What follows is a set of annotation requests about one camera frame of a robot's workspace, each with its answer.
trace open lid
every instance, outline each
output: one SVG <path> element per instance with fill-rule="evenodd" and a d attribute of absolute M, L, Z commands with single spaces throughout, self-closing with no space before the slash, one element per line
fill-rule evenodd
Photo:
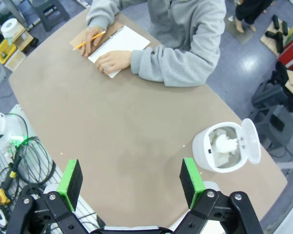
<path fill-rule="evenodd" d="M 241 153 L 246 155 L 253 164 L 260 162 L 261 149 L 259 137 L 254 123 L 249 118 L 242 121 L 241 124 Z"/>

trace pencil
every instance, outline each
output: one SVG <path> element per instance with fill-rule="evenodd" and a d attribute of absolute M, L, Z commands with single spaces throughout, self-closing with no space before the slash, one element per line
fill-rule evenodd
<path fill-rule="evenodd" d="M 91 40 L 94 40 L 95 38 L 98 38 L 99 36 L 102 36 L 104 33 L 106 33 L 106 31 L 103 31 L 103 32 L 95 35 Z M 80 45 L 76 46 L 73 50 L 77 50 L 80 47 L 82 47 L 83 45 L 86 45 L 86 42 L 85 41 L 83 43 L 81 43 Z"/>

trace brown clipboard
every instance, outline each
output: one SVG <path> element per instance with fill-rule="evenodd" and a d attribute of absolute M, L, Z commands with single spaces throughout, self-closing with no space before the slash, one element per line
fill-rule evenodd
<path fill-rule="evenodd" d="M 93 43 L 91 44 L 91 54 L 94 51 L 96 51 L 96 49 L 98 49 L 104 42 L 106 42 L 108 40 L 108 38 L 110 36 L 112 36 L 121 27 L 123 27 L 123 25 L 121 23 L 116 22 L 116 21 L 111 26 L 109 26 L 107 28 L 106 33 L 102 36 L 100 43 L 96 47 L 93 45 Z M 71 42 L 69 44 L 75 48 L 76 46 L 83 43 L 87 30 L 88 30 L 87 28 L 82 30 L 73 40 L 71 40 Z"/>

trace spiral notebook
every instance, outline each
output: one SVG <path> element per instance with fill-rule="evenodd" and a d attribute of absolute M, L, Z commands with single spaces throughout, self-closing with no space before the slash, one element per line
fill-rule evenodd
<path fill-rule="evenodd" d="M 95 63 L 98 58 L 106 53 L 114 50 L 143 50 L 150 41 L 142 37 L 127 26 L 121 27 L 109 39 L 104 42 L 95 52 L 93 52 L 88 59 Z M 120 70 L 112 72 L 108 76 L 114 78 Z"/>

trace beige table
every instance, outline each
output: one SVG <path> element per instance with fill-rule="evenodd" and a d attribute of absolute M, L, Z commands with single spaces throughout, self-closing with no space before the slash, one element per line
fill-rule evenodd
<path fill-rule="evenodd" d="M 240 123 L 206 85 L 167 88 L 134 76 L 101 74 L 69 42 L 85 27 L 86 11 L 43 42 L 10 83 L 32 126 L 59 167 L 78 158 L 81 194 L 109 225 L 168 227 L 187 209 L 179 172 L 194 136 L 223 121 Z M 158 42 L 119 15 L 117 20 Z M 286 180 L 265 150 L 258 165 L 228 174 L 201 170 L 227 195 L 245 191 L 259 218 Z"/>

